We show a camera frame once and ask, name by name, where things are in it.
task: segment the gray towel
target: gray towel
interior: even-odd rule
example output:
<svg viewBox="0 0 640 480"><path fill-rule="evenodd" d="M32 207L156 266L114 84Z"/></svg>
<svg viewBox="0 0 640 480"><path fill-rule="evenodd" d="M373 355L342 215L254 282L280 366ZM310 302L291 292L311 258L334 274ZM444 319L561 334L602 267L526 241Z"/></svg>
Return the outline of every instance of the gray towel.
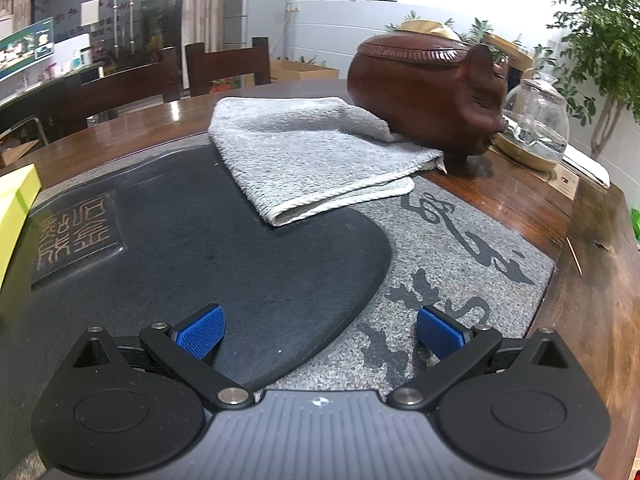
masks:
<svg viewBox="0 0 640 480"><path fill-rule="evenodd" d="M411 192L408 176L444 170L443 154L392 134L385 121L337 97L228 97L209 135L238 186L274 226Z"/></svg>

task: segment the gray granite surface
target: gray granite surface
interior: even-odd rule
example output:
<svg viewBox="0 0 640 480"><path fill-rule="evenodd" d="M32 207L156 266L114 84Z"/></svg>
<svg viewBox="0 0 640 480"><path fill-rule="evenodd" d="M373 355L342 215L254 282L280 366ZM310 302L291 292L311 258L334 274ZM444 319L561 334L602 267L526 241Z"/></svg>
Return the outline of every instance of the gray granite surface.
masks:
<svg viewBox="0 0 640 480"><path fill-rule="evenodd" d="M206 134L199 134L126 156L44 190L36 204L148 158L206 144ZM465 326L483 322L506 337L524 336L554 263L519 234L419 177L409 195L354 208L375 221L391 243L386 279L338 338L271 388L377 389L386 396L436 362L415 338L423 304L434 304ZM9 478L35 478L35 471L41 471L40 462L32 454Z"/></svg>

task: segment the blue textured pad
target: blue textured pad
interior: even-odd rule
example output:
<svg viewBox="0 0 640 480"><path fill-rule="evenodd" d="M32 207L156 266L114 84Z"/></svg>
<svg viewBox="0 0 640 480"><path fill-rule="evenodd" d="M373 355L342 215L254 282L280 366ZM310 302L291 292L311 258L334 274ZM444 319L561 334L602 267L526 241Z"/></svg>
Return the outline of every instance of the blue textured pad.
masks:
<svg viewBox="0 0 640 480"><path fill-rule="evenodd" d="M415 329L422 344L440 360L465 344L465 339L460 332L424 308L418 311Z"/></svg>
<svg viewBox="0 0 640 480"><path fill-rule="evenodd" d="M221 306L209 310L187 328L178 332L176 344L187 352L203 359L225 335L225 313Z"/></svg>

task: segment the yellow box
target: yellow box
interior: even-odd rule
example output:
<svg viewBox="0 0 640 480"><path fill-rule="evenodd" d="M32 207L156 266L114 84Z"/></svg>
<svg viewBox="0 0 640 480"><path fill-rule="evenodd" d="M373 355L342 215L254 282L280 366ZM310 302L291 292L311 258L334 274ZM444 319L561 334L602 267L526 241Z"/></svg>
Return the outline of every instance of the yellow box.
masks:
<svg viewBox="0 0 640 480"><path fill-rule="evenodd" d="M33 164L0 176L0 286L40 187Z"/></svg>
<svg viewBox="0 0 640 480"><path fill-rule="evenodd" d="M271 63L271 82L305 81L308 79L338 79L340 71L319 65L277 60Z"/></svg>

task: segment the television screen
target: television screen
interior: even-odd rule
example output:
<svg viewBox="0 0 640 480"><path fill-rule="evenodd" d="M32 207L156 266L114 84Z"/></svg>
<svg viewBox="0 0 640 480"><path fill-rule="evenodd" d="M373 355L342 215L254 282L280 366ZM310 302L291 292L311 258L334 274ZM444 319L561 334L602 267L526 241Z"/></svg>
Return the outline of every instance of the television screen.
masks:
<svg viewBox="0 0 640 480"><path fill-rule="evenodd" d="M0 81L53 55L53 18L0 40Z"/></svg>

